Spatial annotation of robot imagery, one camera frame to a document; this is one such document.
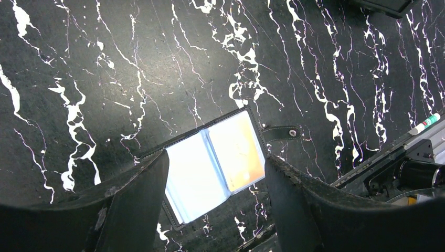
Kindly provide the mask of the yellow credit card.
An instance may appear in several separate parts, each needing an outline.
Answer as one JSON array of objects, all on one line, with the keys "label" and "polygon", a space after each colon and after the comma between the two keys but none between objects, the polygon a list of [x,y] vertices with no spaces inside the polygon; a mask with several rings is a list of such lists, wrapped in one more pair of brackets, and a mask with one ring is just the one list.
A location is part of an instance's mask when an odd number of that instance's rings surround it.
[{"label": "yellow credit card", "polygon": [[247,110],[212,125],[206,133],[231,194],[264,178],[265,156]]}]

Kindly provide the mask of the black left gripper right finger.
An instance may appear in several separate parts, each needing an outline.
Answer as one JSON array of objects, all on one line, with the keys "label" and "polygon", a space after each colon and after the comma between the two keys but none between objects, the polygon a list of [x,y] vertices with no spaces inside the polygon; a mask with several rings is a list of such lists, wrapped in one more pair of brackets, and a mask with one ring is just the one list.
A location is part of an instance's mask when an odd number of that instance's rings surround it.
[{"label": "black left gripper right finger", "polygon": [[266,159],[282,251],[444,251],[444,197],[397,206],[353,195]]}]

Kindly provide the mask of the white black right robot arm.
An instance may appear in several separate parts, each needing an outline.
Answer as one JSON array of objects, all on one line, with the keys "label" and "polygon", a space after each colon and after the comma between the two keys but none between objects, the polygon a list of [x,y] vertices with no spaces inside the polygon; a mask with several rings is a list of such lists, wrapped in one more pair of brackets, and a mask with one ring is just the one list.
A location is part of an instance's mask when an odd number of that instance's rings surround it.
[{"label": "white black right robot arm", "polygon": [[364,181],[368,197],[389,204],[418,202],[444,193],[444,165],[406,157],[387,164]]}]

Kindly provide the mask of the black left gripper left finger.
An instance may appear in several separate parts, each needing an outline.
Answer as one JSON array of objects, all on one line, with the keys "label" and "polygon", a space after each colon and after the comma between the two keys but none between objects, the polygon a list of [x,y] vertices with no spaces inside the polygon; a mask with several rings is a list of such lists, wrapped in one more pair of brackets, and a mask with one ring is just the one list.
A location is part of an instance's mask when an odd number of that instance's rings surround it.
[{"label": "black left gripper left finger", "polygon": [[1,206],[1,251],[151,251],[169,170],[166,150],[58,203]]}]

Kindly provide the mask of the black leather card holder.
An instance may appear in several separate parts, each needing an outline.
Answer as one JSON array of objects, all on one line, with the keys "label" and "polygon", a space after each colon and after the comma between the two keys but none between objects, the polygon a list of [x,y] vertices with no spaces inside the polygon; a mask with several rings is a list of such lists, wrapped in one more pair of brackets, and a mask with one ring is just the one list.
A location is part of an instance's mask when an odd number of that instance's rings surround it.
[{"label": "black leather card holder", "polygon": [[157,231],[163,229],[164,220],[167,220],[173,229],[180,230],[223,206],[230,198],[248,188],[236,194],[228,191],[206,133],[212,125],[243,110],[251,114],[252,123],[263,148],[265,163],[273,142],[298,140],[302,136],[302,130],[298,125],[263,127],[252,108],[245,106],[139,153],[141,159],[157,152],[165,152],[168,156],[166,186],[162,193],[160,214],[155,224]]}]

